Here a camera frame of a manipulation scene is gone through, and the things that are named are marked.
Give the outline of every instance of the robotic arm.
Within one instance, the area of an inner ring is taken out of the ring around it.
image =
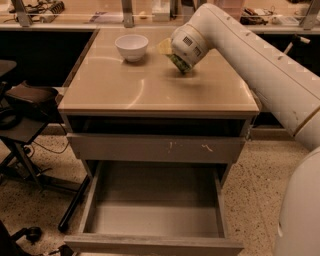
[[[313,150],[288,184],[275,256],[319,255],[320,78],[211,4],[172,34],[171,48],[182,72],[216,48],[288,133]]]

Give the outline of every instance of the power cord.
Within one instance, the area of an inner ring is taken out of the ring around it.
[[[59,125],[60,125],[61,129],[64,131],[64,135],[67,135],[67,131],[64,129],[64,127],[62,126],[62,124],[59,123]],[[69,146],[69,142],[67,142],[66,146],[65,146],[61,151],[54,151],[54,150],[51,150],[51,149],[49,149],[49,148],[46,148],[45,146],[41,145],[41,144],[38,143],[38,142],[33,141],[32,143],[34,143],[34,144],[36,144],[37,146],[43,148],[44,150],[49,151],[49,152],[54,153],[54,154],[62,154],[62,153],[64,153],[64,152],[67,150],[68,146]]]

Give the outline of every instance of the beige cabinet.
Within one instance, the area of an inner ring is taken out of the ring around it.
[[[59,111],[92,184],[75,251],[237,255],[221,187],[259,109],[245,82],[212,51],[182,75],[156,44],[174,27],[101,29]],[[149,39],[138,63],[114,41]]]

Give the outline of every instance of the drawer front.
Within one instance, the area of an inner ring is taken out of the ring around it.
[[[234,163],[242,137],[68,134],[77,158],[114,161]]]
[[[212,167],[101,161],[77,235],[76,252],[130,255],[233,256],[223,198]]]

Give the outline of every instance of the terrazzo floor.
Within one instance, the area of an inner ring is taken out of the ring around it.
[[[47,130],[36,142],[61,151],[67,144],[65,136]],[[70,147],[62,154],[54,154],[37,144],[32,145],[33,162],[41,168],[52,168],[48,175],[76,182],[85,176],[81,162],[75,159]],[[1,144],[0,159],[7,152]],[[272,255],[286,184],[307,153],[281,129],[252,132],[251,140],[246,142],[223,187],[229,237],[244,244],[240,256]],[[85,199],[76,209],[66,233],[57,229],[72,197],[72,193],[40,192],[34,185],[5,178],[0,184],[0,220],[10,234],[23,227],[39,226],[43,231],[40,241],[32,245],[23,237],[18,244],[32,255],[52,251],[64,243],[65,235],[77,232]]]

